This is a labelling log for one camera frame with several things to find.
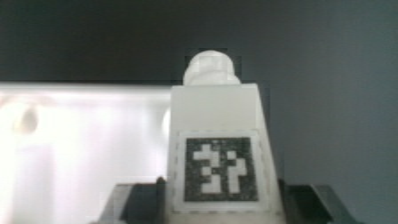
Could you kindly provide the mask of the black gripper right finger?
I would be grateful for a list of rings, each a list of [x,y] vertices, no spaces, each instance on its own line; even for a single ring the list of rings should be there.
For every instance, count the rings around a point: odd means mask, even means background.
[[[359,224],[329,185],[290,185],[279,180],[288,224]]]

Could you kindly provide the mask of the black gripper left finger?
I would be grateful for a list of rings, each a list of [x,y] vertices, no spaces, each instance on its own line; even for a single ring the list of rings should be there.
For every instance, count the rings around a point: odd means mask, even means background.
[[[165,179],[117,184],[98,220],[91,224],[165,224]]]

